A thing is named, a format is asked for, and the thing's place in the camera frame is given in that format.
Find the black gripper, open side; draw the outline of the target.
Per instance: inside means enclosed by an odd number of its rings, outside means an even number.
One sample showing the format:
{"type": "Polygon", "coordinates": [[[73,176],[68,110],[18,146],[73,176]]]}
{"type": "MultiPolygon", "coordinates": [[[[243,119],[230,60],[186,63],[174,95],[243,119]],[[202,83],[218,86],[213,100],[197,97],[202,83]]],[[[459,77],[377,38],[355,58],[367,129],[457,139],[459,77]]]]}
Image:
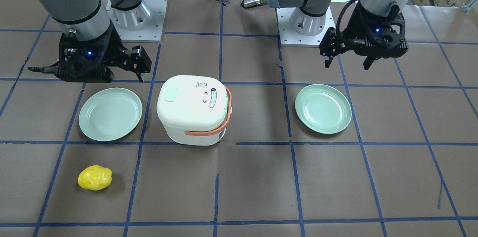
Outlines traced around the black gripper, open side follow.
{"type": "MultiPolygon", "coordinates": [[[[361,3],[355,7],[344,30],[344,46],[357,55],[367,56],[364,70],[369,70],[378,58],[399,58],[408,52],[405,20],[397,4],[389,6],[387,16],[377,16],[361,3]]],[[[330,68],[334,54],[324,54],[325,68],[330,68]]]]}

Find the black gripper, yellow-toy side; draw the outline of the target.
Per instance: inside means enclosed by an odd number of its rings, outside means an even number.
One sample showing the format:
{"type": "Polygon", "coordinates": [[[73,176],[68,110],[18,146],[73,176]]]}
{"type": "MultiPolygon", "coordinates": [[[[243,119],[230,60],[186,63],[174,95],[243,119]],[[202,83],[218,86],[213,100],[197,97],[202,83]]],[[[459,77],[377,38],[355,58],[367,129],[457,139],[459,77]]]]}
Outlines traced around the black gripper, yellow-toy side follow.
{"type": "Polygon", "coordinates": [[[79,30],[69,28],[60,39],[54,75],[65,82],[110,83],[114,80],[111,66],[127,70],[126,50],[113,24],[86,41],[79,40],[79,30]]]}

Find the robot arm on open side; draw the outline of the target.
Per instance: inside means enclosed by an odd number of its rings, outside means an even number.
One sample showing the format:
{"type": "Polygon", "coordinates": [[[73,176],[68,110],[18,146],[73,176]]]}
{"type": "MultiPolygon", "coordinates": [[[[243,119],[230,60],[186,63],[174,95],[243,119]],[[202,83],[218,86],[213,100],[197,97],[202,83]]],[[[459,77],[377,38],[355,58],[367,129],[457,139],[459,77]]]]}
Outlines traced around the robot arm on open side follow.
{"type": "Polygon", "coordinates": [[[324,31],[319,44],[325,67],[345,52],[364,56],[368,70],[381,58],[399,58],[408,52],[402,9],[408,0],[350,0],[334,27],[325,28],[326,11],[331,0],[267,0],[273,9],[294,8],[292,28],[299,34],[314,36],[324,31]]]}

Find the robot arm over yellow toy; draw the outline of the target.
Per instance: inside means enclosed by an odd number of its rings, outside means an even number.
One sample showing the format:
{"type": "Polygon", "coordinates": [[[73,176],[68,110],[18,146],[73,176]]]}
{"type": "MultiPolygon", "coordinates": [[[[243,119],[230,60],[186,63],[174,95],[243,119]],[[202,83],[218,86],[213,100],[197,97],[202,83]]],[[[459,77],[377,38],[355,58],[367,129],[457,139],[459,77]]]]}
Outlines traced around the robot arm over yellow toy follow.
{"type": "Polygon", "coordinates": [[[146,0],[38,0],[58,24],[62,36],[58,61],[50,66],[28,67],[32,72],[53,74],[65,82],[110,83],[111,67],[133,72],[140,82],[152,60],[142,46],[127,49],[117,31],[147,27],[153,17],[146,0]]]}

